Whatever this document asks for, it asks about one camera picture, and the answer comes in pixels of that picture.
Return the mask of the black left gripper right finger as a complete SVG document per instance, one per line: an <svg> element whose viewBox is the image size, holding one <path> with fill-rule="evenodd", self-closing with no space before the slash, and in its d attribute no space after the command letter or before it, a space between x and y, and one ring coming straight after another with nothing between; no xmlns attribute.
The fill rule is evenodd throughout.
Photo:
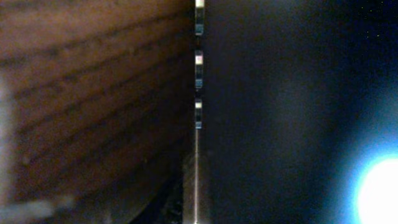
<svg viewBox="0 0 398 224"><path fill-rule="evenodd" d="M213 223L359 223L397 159L397 2L208 1Z"/></svg>

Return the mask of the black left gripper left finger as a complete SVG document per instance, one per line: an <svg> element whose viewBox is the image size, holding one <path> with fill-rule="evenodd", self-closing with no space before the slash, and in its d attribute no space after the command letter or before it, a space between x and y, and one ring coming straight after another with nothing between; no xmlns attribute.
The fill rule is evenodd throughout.
<svg viewBox="0 0 398 224"><path fill-rule="evenodd" d="M129 223L190 148L186 0L1 2L1 222Z"/></svg>

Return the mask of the blue Galaxy smartphone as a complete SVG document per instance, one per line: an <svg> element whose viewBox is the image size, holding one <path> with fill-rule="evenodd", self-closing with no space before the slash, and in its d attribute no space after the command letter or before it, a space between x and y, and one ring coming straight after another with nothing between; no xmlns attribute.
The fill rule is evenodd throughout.
<svg viewBox="0 0 398 224"><path fill-rule="evenodd" d="M205 0L195 0L195 83L192 149L183 162L183 224L210 224L208 158L203 146Z"/></svg>

